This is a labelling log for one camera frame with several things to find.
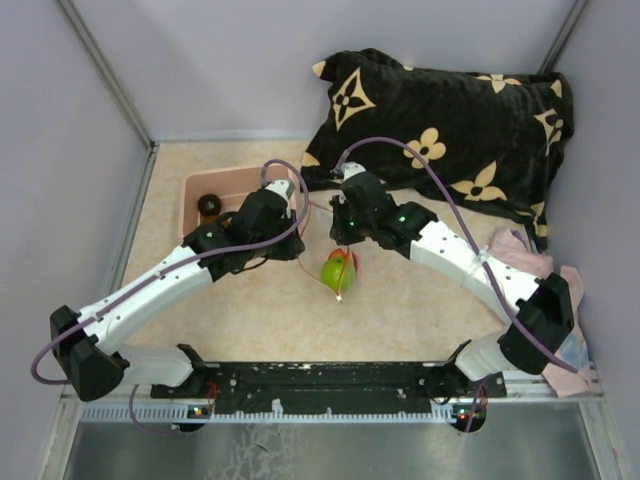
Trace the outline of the red apple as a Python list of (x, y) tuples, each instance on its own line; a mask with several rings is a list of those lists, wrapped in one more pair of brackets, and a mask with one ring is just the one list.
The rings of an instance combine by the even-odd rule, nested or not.
[(335, 250), (333, 250), (331, 252), (331, 254), (329, 255), (330, 258), (338, 258), (338, 257), (346, 257), (347, 255), (350, 256), (350, 262), (353, 264), (353, 268), (355, 271), (359, 270), (359, 258), (356, 255), (356, 253), (347, 248), (336, 248)]

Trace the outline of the pink plastic bin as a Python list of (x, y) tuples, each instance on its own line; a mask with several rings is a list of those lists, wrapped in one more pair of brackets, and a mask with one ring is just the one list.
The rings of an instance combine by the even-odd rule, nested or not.
[[(241, 166), (199, 171), (189, 174), (182, 182), (179, 207), (178, 234), (180, 243), (204, 222), (198, 201), (205, 195), (215, 195), (221, 202), (221, 214), (239, 210), (246, 197), (262, 185), (262, 166)], [(295, 191), (290, 197), (290, 213), (300, 216), (304, 206), (300, 181), (295, 174), (282, 164), (267, 168), (265, 181), (289, 179)]]

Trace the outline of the dark purple plum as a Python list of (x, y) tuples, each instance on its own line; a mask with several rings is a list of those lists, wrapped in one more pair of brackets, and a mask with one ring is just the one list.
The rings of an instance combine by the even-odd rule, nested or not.
[(197, 208), (201, 216), (218, 216), (222, 210), (221, 199), (215, 194), (205, 194), (197, 202)]

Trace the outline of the clear zip top bag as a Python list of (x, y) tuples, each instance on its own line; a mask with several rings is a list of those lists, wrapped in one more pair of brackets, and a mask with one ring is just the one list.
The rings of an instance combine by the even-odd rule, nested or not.
[(306, 275), (328, 288), (339, 304), (344, 303), (344, 295), (354, 286), (359, 271), (359, 258), (350, 246), (334, 248), (318, 272), (309, 270), (301, 258), (297, 261)]

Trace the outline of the light green apple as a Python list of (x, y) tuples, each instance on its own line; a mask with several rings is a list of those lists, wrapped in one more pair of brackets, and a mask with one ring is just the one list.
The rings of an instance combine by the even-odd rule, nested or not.
[(321, 282), (335, 293), (348, 291), (353, 286), (355, 278), (354, 262), (345, 255), (329, 258), (320, 274)]

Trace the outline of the brown kiwi fruit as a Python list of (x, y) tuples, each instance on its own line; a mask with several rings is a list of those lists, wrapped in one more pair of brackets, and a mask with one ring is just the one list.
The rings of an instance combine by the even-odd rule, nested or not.
[(202, 216), (201, 225), (213, 225), (218, 224), (226, 227), (235, 216), (235, 212), (224, 212), (219, 215)]

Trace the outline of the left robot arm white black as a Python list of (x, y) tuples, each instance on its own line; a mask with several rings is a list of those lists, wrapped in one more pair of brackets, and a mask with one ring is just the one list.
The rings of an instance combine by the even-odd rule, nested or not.
[(304, 246), (291, 205), (294, 190), (288, 180), (268, 183), (237, 211), (196, 228), (162, 262), (104, 300), (78, 312), (68, 306), (54, 311), (51, 333), (61, 341), (53, 354), (78, 397), (94, 401), (125, 385), (201, 394), (208, 373), (191, 347), (133, 347), (128, 340), (181, 298), (243, 272), (256, 259), (296, 259)]

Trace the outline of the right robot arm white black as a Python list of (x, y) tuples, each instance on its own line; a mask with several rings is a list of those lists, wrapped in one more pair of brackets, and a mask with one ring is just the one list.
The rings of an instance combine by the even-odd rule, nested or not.
[(557, 353), (575, 326), (570, 289), (560, 275), (541, 278), (471, 244), (426, 207), (397, 204), (382, 181), (362, 165), (343, 168), (330, 204), (330, 236), (339, 245), (366, 239), (439, 271), (479, 298), (504, 322), (499, 331), (464, 344), (446, 372), (448, 387), (470, 395), (482, 379), (506, 370), (539, 375), (553, 364), (574, 367)]

